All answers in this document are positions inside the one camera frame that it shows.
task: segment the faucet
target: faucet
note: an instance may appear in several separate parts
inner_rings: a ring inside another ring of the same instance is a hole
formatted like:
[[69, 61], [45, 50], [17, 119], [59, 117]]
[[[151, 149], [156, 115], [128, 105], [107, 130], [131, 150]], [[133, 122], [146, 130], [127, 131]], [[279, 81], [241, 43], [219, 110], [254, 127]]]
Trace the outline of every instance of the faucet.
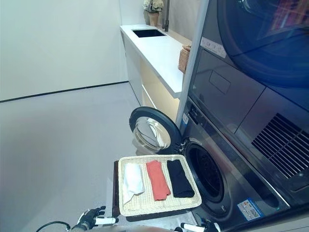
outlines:
[[169, 1], [170, 0], [166, 0], [167, 4], [166, 4], [166, 14], [165, 14], [165, 18], [163, 18], [162, 20], [162, 28], [164, 29], [165, 32], [169, 31]]

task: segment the potted plant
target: potted plant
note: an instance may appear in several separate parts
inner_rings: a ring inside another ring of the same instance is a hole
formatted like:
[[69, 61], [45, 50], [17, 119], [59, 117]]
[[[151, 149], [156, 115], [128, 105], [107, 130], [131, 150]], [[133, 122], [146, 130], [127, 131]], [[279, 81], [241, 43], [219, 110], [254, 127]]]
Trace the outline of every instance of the potted plant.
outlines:
[[144, 0], [144, 10], [148, 13], [151, 26], [158, 25], [158, 18], [163, 10], [163, 0]]

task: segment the baseboard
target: baseboard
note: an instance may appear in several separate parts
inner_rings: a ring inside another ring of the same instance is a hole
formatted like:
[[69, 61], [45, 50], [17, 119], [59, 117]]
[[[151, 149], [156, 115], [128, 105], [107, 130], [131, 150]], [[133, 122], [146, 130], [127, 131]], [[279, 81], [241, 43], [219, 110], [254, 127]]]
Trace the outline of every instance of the baseboard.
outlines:
[[48, 92], [48, 93], [34, 94], [34, 95], [24, 96], [24, 97], [20, 97], [20, 98], [12, 98], [12, 99], [7, 99], [7, 100], [2, 100], [2, 101], [0, 101], [0, 103], [11, 102], [11, 101], [25, 99], [25, 98], [33, 98], [33, 97], [49, 95], [49, 94], [55, 94], [55, 93], [62, 93], [62, 92], [68, 92], [68, 91], [74, 91], [74, 90], [80, 90], [80, 89], [86, 89], [86, 88], [96, 88], [96, 87], [102, 87], [102, 86], [111, 86], [111, 85], [117, 85], [117, 84], [123, 84], [123, 83], [128, 83], [128, 81], [121, 81], [121, 82], [115, 82], [115, 83], [103, 84], [103, 85], [97, 85], [97, 86], [86, 86], [86, 87], [71, 88], [71, 89], [54, 91], [54, 92]]

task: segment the white flowers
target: white flowers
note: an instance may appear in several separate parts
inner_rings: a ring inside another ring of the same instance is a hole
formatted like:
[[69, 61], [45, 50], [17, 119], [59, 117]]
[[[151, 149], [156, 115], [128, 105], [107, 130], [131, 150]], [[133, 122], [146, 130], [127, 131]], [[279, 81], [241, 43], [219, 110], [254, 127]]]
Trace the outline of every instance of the white flowers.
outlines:
[[144, 0], [144, 10], [148, 12], [161, 12], [163, 9], [163, 0]]

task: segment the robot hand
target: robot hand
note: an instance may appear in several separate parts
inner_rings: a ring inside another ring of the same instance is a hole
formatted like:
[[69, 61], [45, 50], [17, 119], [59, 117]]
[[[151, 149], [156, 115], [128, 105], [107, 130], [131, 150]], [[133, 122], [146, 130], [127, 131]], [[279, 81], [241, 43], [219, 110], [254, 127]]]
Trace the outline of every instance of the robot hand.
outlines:
[[105, 206], [96, 209], [88, 209], [85, 211], [79, 218], [77, 225], [72, 228], [80, 228], [84, 231], [92, 229], [97, 225], [112, 225], [117, 222], [117, 218], [104, 218], [101, 217], [104, 215]]

